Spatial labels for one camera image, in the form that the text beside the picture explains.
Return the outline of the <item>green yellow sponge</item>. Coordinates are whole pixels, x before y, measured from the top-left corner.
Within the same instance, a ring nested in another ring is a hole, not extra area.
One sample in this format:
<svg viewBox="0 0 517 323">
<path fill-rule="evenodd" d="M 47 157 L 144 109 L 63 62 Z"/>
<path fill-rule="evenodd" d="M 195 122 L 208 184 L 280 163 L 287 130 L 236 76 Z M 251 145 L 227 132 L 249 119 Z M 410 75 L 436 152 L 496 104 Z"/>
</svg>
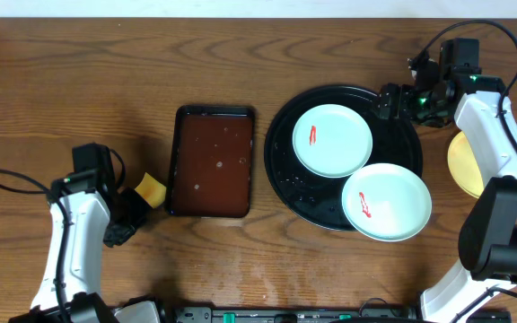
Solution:
<svg viewBox="0 0 517 323">
<path fill-rule="evenodd" d="M 146 172 L 134 190 L 149 206 L 155 209 L 164 203 L 167 188 Z"/>
</svg>

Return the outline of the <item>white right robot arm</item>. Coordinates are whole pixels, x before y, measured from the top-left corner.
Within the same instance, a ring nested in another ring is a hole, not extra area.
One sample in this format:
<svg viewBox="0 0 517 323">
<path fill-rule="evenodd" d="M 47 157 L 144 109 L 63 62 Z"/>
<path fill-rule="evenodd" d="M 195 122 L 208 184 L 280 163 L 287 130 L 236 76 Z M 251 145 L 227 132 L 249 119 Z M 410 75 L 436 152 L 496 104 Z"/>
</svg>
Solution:
<svg viewBox="0 0 517 323">
<path fill-rule="evenodd" d="M 422 319 L 464 322 L 517 286 L 517 124 L 510 88 L 473 63 L 412 60 L 409 69 L 414 84 L 384 85 L 376 115 L 428 127 L 454 123 L 469 142 L 484 184 L 460 229 L 458 261 L 420 297 Z"/>
</svg>

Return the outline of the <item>light green plate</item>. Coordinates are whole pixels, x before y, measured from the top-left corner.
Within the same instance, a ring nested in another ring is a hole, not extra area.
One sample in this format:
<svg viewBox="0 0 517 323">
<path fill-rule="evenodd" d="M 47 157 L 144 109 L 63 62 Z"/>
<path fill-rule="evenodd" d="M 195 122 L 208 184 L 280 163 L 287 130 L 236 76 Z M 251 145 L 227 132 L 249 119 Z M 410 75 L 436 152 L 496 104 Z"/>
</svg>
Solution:
<svg viewBox="0 0 517 323">
<path fill-rule="evenodd" d="M 353 109 L 323 104 L 307 110 L 294 125 L 294 153 L 310 172 L 343 178 L 370 159 L 373 138 L 367 122 Z"/>
<path fill-rule="evenodd" d="M 433 207 L 421 178 L 390 163 L 376 163 L 355 171 L 342 189 L 341 203 L 356 230 L 387 242 L 417 235 L 427 225 Z"/>
</svg>

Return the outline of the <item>yellow plate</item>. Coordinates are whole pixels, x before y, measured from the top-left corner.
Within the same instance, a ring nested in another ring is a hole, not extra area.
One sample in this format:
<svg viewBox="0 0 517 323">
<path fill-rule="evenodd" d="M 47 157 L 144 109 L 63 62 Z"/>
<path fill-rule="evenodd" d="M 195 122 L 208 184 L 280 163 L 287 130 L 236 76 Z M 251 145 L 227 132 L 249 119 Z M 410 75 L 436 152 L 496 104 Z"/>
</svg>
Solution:
<svg viewBox="0 0 517 323">
<path fill-rule="evenodd" d="M 463 132 L 455 135 L 447 152 L 447 163 L 453 180 L 467 194 L 479 198 L 484 190 L 482 175 Z"/>
</svg>

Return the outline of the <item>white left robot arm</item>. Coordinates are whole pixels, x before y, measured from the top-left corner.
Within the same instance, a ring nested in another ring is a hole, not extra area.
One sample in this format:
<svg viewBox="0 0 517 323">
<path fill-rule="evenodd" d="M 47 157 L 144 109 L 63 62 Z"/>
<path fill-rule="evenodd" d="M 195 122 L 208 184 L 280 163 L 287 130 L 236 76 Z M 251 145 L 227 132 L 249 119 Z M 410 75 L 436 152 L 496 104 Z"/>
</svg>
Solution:
<svg viewBox="0 0 517 323">
<path fill-rule="evenodd" d="M 53 229 L 45 274 L 28 313 L 12 322 L 162 322 L 153 297 L 112 309 L 101 298 L 101 253 L 125 242 L 138 226 L 111 224 L 116 208 L 95 188 L 64 193 L 50 204 Z"/>
</svg>

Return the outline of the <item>light green plate front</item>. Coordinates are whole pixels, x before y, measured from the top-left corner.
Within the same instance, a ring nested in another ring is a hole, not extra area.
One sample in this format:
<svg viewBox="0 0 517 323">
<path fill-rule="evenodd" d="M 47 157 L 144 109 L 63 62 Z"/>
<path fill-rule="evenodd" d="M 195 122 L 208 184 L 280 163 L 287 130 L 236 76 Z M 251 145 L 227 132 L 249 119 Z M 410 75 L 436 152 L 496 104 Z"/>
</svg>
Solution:
<svg viewBox="0 0 517 323">
<path fill-rule="evenodd" d="M 342 189 L 341 203 L 356 230 L 387 242 L 417 235 L 427 225 L 433 207 L 421 178 L 390 163 L 376 163 L 355 171 Z"/>
</svg>

